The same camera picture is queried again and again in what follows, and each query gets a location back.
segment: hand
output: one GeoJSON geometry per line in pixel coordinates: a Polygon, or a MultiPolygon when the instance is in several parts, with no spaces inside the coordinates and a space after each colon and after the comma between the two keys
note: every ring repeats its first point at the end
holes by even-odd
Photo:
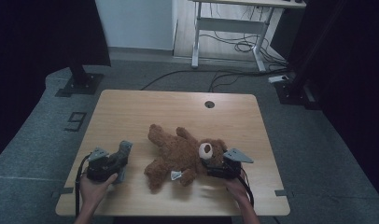
{"type": "Polygon", "coordinates": [[[81,176],[79,190],[81,192],[82,204],[96,208],[105,197],[108,186],[117,179],[118,174],[110,176],[106,182],[98,183],[87,178],[86,173],[81,176]]]}
{"type": "MultiPolygon", "coordinates": [[[[242,170],[240,176],[245,179],[245,172],[242,170]]],[[[225,187],[232,194],[233,198],[238,203],[250,202],[247,197],[247,191],[245,186],[237,179],[225,179],[224,180],[225,187]]]]}

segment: stuffed animal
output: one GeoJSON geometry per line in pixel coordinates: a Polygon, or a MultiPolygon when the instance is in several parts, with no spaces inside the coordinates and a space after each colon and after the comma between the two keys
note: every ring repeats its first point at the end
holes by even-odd
{"type": "Polygon", "coordinates": [[[200,154],[210,165],[222,164],[223,153],[227,151],[227,147],[221,139],[204,139],[198,142],[185,128],[178,127],[175,132],[176,135],[166,133],[156,124],[149,127],[148,139],[160,151],[160,156],[144,171],[151,190],[159,189],[166,176],[172,172],[180,174],[179,181],[184,187],[192,183],[197,174],[206,175],[200,154]]]}

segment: wooden table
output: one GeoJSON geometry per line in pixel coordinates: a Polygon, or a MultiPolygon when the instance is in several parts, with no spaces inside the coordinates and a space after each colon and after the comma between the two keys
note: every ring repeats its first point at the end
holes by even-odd
{"type": "Polygon", "coordinates": [[[199,34],[201,30],[206,31],[220,31],[231,33],[243,33],[258,35],[258,41],[253,48],[253,54],[256,59],[257,66],[261,72],[266,72],[260,49],[262,42],[265,38],[266,32],[271,21],[271,17],[274,14],[276,7],[282,8],[305,8],[306,4],[302,1],[296,3],[294,0],[191,0],[198,3],[198,10],[196,16],[195,25],[195,41],[192,50],[192,68],[198,67],[199,60],[199,34]],[[243,20],[227,20],[221,18],[205,18],[201,16],[202,3],[218,3],[218,4],[231,4],[231,5],[246,5],[253,7],[270,7],[269,13],[265,21],[243,21],[243,20]]]}
{"type": "MultiPolygon", "coordinates": [[[[88,130],[65,183],[75,185],[81,160],[96,147],[116,152],[119,143],[133,143],[126,179],[112,186],[99,205],[96,215],[104,216],[236,216],[236,202],[222,180],[198,176],[188,187],[166,178],[158,193],[151,193],[144,169],[158,155],[147,139],[152,123],[175,134],[185,127],[198,140],[221,138],[228,148],[236,147],[255,162],[244,163],[260,216],[284,216],[290,211],[286,196],[275,195],[283,189],[268,135],[254,95],[168,91],[103,91],[88,130]],[[205,102],[215,104],[213,108],[205,102]]],[[[75,194],[62,194],[56,206],[61,216],[75,213],[75,194]]]]}

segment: person's left hand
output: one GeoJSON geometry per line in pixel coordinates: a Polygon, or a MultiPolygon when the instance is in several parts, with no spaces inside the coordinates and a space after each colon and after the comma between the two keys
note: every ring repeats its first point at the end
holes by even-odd
{"type": "Polygon", "coordinates": [[[82,196],[82,204],[97,207],[105,197],[108,186],[117,179],[118,174],[110,176],[106,182],[98,183],[87,178],[86,173],[82,174],[79,190],[82,196]]]}

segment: forearm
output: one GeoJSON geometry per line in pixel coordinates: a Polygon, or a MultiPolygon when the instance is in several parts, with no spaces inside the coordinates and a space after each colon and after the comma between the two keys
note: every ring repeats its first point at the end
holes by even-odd
{"type": "Polygon", "coordinates": [[[259,217],[256,212],[254,212],[254,208],[251,206],[247,197],[239,199],[237,202],[245,224],[260,224],[259,217]]]}
{"type": "Polygon", "coordinates": [[[96,205],[83,204],[75,224],[90,224],[93,218],[94,211],[96,211],[96,208],[96,205]]]}

